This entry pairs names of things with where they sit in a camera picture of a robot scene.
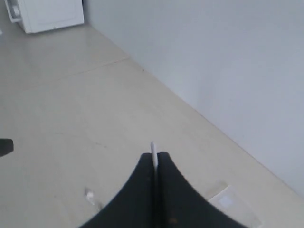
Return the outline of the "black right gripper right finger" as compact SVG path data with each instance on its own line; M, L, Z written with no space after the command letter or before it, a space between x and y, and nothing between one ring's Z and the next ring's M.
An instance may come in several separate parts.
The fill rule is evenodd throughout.
M158 153L162 228L243 228L204 199L184 178L169 153Z

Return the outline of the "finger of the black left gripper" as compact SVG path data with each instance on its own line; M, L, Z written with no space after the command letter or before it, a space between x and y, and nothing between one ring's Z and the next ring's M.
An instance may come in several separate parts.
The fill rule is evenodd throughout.
M0 157L3 157L14 151L14 143L12 139L0 138Z

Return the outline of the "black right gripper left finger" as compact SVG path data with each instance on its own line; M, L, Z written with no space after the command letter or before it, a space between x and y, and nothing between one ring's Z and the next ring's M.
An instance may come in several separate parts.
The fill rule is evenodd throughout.
M83 228L153 228L154 166L143 153L128 181L117 195Z

